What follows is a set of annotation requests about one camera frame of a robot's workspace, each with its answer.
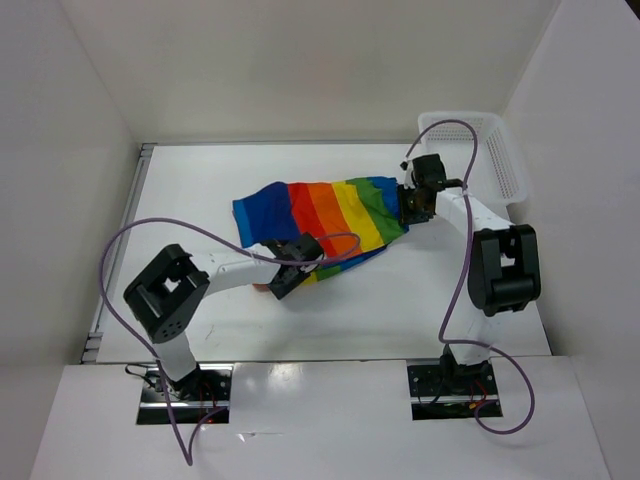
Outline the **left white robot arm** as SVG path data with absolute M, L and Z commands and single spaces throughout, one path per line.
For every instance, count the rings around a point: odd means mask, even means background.
M 309 234 L 294 241 L 265 241 L 245 253 L 192 255 L 178 244 L 164 247 L 123 298 L 163 366 L 165 389 L 185 400 L 205 383 L 186 335 L 203 299 L 247 285 L 264 285 L 282 299 L 317 267 L 306 263 L 323 258 L 320 243 Z

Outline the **rainbow striped shorts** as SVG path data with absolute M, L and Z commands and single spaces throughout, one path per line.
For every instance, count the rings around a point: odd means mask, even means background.
M 408 232 L 400 223 L 396 179 L 357 177 L 338 182 L 274 182 L 232 202 L 241 245 L 268 240 L 292 241 L 309 233 L 320 241 L 327 257 L 359 248 L 341 262 L 320 266 L 303 284 L 311 285 L 345 272 L 382 253 Z

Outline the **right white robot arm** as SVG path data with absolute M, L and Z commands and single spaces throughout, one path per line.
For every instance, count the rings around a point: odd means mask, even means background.
M 463 283 L 454 292 L 467 293 L 478 312 L 465 333 L 447 342 L 445 354 L 452 360 L 438 370 L 440 385 L 460 393 L 473 382 L 472 367 L 489 359 L 504 314 L 522 311 L 540 296 L 536 232 L 500 217 L 468 193 L 462 180 L 449 179 L 437 154 L 406 160 L 401 168 L 400 222 L 414 225 L 437 217 L 465 239 Z

